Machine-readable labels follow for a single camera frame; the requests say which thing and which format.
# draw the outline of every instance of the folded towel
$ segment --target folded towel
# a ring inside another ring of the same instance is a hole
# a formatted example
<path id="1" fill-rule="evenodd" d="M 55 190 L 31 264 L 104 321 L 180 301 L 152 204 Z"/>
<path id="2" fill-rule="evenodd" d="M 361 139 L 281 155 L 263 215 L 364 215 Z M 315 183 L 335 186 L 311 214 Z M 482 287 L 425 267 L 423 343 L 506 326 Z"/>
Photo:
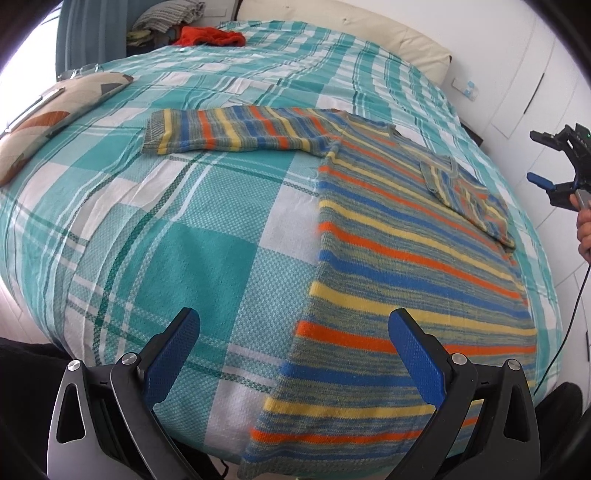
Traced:
<path id="1" fill-rule="evenodd" d="M 183 27 L 181 38 L 173 45 L 191 47 L 202 43 L 216 47 L 243 47 L 246 45 L 246 39 L 241 33 L 226 32 L 213 27 Z"/>

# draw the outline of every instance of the finger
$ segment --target finger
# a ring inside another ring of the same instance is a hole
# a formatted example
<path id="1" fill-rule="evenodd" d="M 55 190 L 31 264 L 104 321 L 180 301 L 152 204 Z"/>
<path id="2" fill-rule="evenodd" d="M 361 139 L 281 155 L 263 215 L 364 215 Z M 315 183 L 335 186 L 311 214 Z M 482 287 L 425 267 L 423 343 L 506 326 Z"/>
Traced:
<path id="1" fill-rule="evenodd" d="M 575 207 L 577 210 L 580 210 L 581 207 L 579 207 L 579 201 L 577 200 L 577 196 L 574 193 L 570 194 L 570 203 L 573 204 L 573 207 Z"/>
<path id="2" fill-rule="evenodd" d="M 591 210 L 584 209 L 579 212 L 577 216 L 577 228 L 581 228 L 585 223 L 591 222 Z"/>
<path id="3" fill-rule="evenodd" d="M 591 260 L 589 256 L 591 255 L 591 236 L 586 236 L 581 240 L 579 245 L 579 253 L 585 260 Z"/>
<path id="4" fill-rule="evenodd" d="M 581 244 L 579 245 L 579 253 L 587 261 L 587 263 L 591 264 L 591 250 L 584 250 L 584 247 Z"/>
<path id="5" fill-rule="evenodd" d="M 580 242 L 586 236 L 591 236 L 591 222 L 584 223 L 577 230 L 577 240 Z"/>

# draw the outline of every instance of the bed sheet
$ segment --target bed sheet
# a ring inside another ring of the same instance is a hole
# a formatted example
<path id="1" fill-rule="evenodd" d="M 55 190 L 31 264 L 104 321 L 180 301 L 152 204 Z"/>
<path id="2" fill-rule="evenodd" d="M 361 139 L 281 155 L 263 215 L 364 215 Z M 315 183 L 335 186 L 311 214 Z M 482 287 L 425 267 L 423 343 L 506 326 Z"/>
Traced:
<path id="1" fill-rule="evenodd" d="M 165 47 L 105 64 L 135 81 L 59 133 L 0 191 L 0 274 L 21 308 L 89 365 L 139 351 L 180 308 L 195 308 L 199 341 L 155 411 L 179 440 L 238 461 L 314 275 L 318 161 L 285 151 L 162 159 L 141 154 L 145 124 L 161 108 L 336 108 L 393 123 L 505 199 L 538 329 L 539 380 L 561 337 L 548 262 L 444 93 L 351 35 L 302 22 L 222 28 L 242 32 L 247 46 Z M 539 398 L 557 374 L 558 365 Z"/>

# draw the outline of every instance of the cable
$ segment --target cable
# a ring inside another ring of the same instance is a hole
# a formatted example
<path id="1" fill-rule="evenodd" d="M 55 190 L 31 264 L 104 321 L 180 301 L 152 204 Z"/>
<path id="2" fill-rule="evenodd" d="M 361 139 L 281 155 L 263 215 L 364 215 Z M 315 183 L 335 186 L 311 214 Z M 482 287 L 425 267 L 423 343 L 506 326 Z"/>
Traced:
<path id="1" fill-rule="evenodd" d="M 228 475 L 228 470 L 230 470 L 230 466 L 226 462 L 224 462 L 222 459 L 220 459 L 220 462 L 222 463 L 222 465 L 224 467 L 226 467 L 226 469 L 222 473 L 222 478 L 226 478 L 226 476 Z"/>
<path id="2" fill-rule="evenodd" d="M 538 390 L 540 389 L 540 387 L 544 383 L 544 380 L 546 379 L 546 375 L 548 375 L 550 368 L 552 368 L 552 365 L 554 365 L 554 362 L 556 361 L 556 359 L 560 355 L 560 352 L 562 351 L 562 348 L 564 347 L 564 344 L 566 343 L 566 340 L 569 337 L 570 329 L 573 327 L 574 317 L 575 317 L 575 315 L 577 315 L 577 308 L 579 306 L 579 302 L 581 301 L 581 296 L 583 296 L 583 290 L 585 288 L 585 284 L 587 283 L 587 278 L 589 277 L 589 271 L 591 271 L 591 264 L 589 265 L 589 268 L 587 269 L 587 274 L 585 275 L 585 278 L 583 280 L 583 284 L 581 285 L 581 289 L 579 291 L 579 296 L 577 297 L 577 301 L 574 302 L 573 316 L 570 318 L 569 328 L 566 330 L 566 335 L 564 336 L 564 339 L 562 340 L 562 343 L 560 344 L 560 348 L 556 352 L 556 355 L 554 356 L 554 358 L 550 362 L 550 365 L 548 365 L 546 372 L 542 376 L 542 380 L 540 381 L 540 383 L 538 383 L 538 386 L 534 390 L 534 396 L 536 393 L 538 393 Z"/>

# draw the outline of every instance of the folded clothes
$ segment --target folded clothes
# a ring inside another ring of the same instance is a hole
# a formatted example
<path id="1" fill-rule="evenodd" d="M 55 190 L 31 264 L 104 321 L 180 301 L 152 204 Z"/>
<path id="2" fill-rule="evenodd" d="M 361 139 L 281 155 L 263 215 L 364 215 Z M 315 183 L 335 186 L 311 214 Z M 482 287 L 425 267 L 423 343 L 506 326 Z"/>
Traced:
<path id="1" fill-rule="evenodd" d="M 246 39 L 241 33 L 226 32 L 213 27 L 183 27 L 181 37 L 173 45 L 191 47 L 203 43 L 216 47 L 243 47 Z"/>
<path id="2" fill-rule="evenodd" d="M 152 113 L 143 152 L 196 149 L 321 158 L 309 302 L 251 429 L 240 478 L 370 471 L 399 461 L 433 412 L 388 337 L 388 316 L 400 306 L 450 353 L 491 365 L 515 356 L 535 383 L 537 332 L 512 256 L 508 207 L 455 159 L 392 125 L 336 110 Z"/>

